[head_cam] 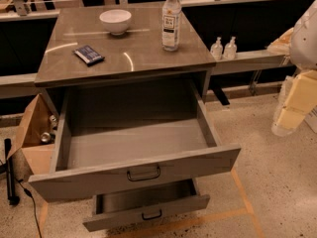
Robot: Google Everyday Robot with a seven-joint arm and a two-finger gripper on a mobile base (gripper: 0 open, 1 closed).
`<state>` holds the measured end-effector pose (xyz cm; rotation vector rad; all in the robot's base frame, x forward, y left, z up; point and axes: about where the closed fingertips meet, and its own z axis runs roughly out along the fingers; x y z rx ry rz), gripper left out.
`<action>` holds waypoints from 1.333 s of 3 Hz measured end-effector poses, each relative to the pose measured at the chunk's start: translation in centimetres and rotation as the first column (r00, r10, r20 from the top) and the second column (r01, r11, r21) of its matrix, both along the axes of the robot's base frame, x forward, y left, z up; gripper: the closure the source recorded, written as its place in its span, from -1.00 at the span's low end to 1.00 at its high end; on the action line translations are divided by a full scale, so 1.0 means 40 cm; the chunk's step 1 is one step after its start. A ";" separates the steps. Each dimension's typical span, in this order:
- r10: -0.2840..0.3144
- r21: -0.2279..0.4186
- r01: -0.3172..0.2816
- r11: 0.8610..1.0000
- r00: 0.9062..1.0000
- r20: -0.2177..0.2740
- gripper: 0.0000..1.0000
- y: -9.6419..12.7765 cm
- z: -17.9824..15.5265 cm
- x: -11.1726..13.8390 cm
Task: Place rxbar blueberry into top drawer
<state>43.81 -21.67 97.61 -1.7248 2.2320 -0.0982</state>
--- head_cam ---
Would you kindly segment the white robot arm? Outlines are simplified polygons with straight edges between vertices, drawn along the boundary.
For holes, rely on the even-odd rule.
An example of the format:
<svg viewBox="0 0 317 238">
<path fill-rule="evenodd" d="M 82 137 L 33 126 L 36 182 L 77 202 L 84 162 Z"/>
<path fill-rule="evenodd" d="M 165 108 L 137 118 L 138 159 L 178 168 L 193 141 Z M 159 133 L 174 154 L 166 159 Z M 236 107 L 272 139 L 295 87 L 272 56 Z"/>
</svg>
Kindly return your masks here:
<svg viewBox="0 0 317 238">
<path fill-rule="evenodd" d="M 294 25 L 289 56 L 300 72 L 285 79 L 278 95 L 271 131 L 280 137 L 293 133 L 317 106 L 317 0 Z"/>
</svg>

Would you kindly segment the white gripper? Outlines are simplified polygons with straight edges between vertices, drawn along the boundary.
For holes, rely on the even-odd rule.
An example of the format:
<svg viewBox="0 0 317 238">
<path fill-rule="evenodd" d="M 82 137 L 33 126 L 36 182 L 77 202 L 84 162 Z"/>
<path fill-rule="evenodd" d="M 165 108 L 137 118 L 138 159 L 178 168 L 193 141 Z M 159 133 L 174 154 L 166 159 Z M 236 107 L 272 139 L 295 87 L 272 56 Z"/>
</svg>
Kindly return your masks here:
<svg viewBox="0 0 317 238">
<path fill-rule="evenodd" d="M 306 115 L 317 106 L 317 71 L 288 76 L 278 95 L 271 131 L 276 136 L 293 133 Z"/>
</svg>

